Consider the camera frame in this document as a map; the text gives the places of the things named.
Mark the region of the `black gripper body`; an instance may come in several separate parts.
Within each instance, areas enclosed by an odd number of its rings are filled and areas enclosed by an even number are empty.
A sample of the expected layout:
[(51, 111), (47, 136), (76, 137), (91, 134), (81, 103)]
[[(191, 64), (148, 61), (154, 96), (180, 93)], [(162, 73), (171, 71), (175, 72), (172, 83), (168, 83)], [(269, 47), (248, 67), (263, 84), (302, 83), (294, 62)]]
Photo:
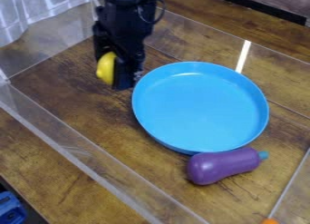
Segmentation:
[(92, 31), (110, 41), (110, 51), (144, 51), (144, 39), (152, 33), (155, 25), (156, 2), (147, 1), (138, 5), (106, 3), (96, 8)]

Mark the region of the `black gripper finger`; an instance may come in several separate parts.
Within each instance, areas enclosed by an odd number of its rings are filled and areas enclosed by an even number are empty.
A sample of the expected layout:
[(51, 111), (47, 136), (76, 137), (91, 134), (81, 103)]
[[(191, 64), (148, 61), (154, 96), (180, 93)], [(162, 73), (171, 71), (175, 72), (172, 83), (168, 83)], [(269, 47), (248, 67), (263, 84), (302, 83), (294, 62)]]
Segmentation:
[(126, 90), (135, 86), (143, 74), (143, 62), (146, 53), (143, 50), (135, 52), (114, 51), (112, 89)]
[(99, 61), (100, 57), (110, 52), (110, 41), (99, 36), (93, 37), (95, 58)]

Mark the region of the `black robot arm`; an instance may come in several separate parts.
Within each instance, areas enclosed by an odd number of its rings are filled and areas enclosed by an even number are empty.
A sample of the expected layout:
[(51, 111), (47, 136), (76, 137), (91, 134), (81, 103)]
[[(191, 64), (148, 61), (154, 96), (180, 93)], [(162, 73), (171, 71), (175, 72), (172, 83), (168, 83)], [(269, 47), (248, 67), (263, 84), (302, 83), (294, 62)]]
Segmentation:
[(162, 0), (104, 0), (95, 8), (92, 26), (96, 62), (111, 55), (111, 82), (114, 90), (126, 90), (136, 85), (146, 60), (144, 39), (151, 35), (156, 4)]

